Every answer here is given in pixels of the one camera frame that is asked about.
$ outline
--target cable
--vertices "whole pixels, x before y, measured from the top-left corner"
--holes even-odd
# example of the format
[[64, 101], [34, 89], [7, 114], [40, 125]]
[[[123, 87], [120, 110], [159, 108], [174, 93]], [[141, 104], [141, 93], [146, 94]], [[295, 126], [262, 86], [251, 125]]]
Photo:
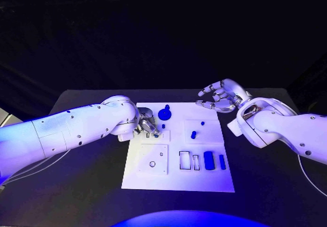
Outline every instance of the cable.
[[31, 169], [34, 169], [38, 165], [41, 165], [53, 156], [50, 156], [48, 158], [45, 158], [37, 165], [34, 165], [31, 168], [28, 168], [27, 170], [24, 170], [22, 172], [20, 172], [18, 174], [12, 175], [8, 180], [14, 177], [17, 177], [18, 175], [24, 174], [25, 172], [28, 172]]
[[14, 179], [14, 180], [9, 180], [8, 182], [4, 182], [4, 184], [11, 183], [12, 181], [20, 180], [20, 179], [25, 178], [27, 176], [30, 176], [30, 175], [38, 173], [41, 170], [44, 170], [47, 167], [50, 167], [50, 166], [63, 158], [63, 156], [67, 154], [68, 151], [70, 151], [70, 150], [67, 150], [66, 153], [56, 159], [56, 161], [53, 161], [43, 169], [37, 170], [34, 173], [31, 173], [31, 174], [28, 174], [28, 175], [25, 175], [25, 176], [18, 177], [18, 178]]
[[[298, 162], [299, 162], [299, 167], [300, 167], [300, 170], [302, 170], [302, 174], [303, 176], [306, 177], [308, 179], [308, 176], [306, 176], [306, 173], [303, 171], [303, 168], [302, 168], [302, 163], [300, 163], [300, 159], [299, 159], [299, 155], [298, 155]], [[327, 197], [327, 195], [322, 193], [322, 191], [316, 188], [316, 186], [313, 185], [312, 181], [308, 179], [308, 182], [311, 183], [311, 185], [313, 186], [313, 188], [319, 191], [319, 193]]]

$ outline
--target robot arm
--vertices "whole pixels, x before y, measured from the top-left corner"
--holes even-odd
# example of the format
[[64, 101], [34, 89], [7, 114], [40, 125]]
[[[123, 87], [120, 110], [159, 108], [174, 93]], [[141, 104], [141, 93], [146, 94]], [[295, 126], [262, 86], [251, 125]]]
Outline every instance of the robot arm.
[[153, 119], [139, 114], [125, 96], [112, 96], [100, 104], [70, 109], [44, 118], [0, 128], [0, 185], [28, 164], [100, 139], [107, 134], [117, 140], [133, 138], [142, 124], [155, 130]]
[[296, 115], [293, 110], [273, 98], [251, 98], [240, 85], [224, 79], [207, 86], [198, 96], [213, 92], [214, 103], [195, 104], [220, 113], [237, 107], [236, 119], [227, 124], [236, 136], [246, 137], [262, 148], [280, 140], [295, 153], [327, 164], [327, 118], [315, 114]]

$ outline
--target table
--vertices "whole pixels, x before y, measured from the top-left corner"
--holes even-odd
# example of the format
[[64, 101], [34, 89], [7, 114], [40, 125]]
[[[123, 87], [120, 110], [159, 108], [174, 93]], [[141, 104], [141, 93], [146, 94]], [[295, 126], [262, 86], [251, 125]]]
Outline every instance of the table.
[[[192, 102], [198, 90], [67, 90], [50, 114], [100, 103], [116, 94], [133, 102]], [[253, 96], [279, 99], [296, 109], [283, 89], [247, 91]], [[243, 136], [233, 136], [226, 124], [236, 111], [217, 116], [234, 193], [120, 189], [128, 141], [117, 142], [116, 136], [107, 135], [73, 149], [44, 171], [7, 185], [0, 194], [0, 224], [110, 226], [162, 210], [204, 210], [270, 226], [322, 225], [327, 198], [302, 175], [295, 153], [279, 141], [259, 149]], [[311, 180], [327, 192], [327, 166], [305, 158], [302, 165]]]

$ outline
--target hole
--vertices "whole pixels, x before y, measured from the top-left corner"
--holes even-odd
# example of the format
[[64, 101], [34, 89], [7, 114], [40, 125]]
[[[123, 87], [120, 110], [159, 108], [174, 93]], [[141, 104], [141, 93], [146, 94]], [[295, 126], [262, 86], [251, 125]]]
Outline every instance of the hole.
[[153, 162], [153, 161], [149, 162], [149, 166], [151, 166], [151, 167], [155, 166], [155, 162]]

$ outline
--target white insert board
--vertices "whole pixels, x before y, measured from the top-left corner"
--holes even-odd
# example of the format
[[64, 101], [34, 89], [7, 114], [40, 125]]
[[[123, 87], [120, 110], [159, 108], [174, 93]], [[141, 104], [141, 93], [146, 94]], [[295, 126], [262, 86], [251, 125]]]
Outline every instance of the white insert board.
[[[169, 106], [171, 118], [161, 121], [156, 114], [165, 105]], [[234, 192], [215, 112], [194, 103], [136, 103], [136, 107], [152, 110], [162, 134], [155, 138], [141, 132], [129, 141], [120, 188]], [[192, 131], [197, 132], [195, 139], [190, 138]], [[214, 170], [204, 168], [205, 151], [213, 153]], [[190, 169], [179, 169], [185, 153]], [[218, 155], [224, 158], [224, 170], [220, 168]]]

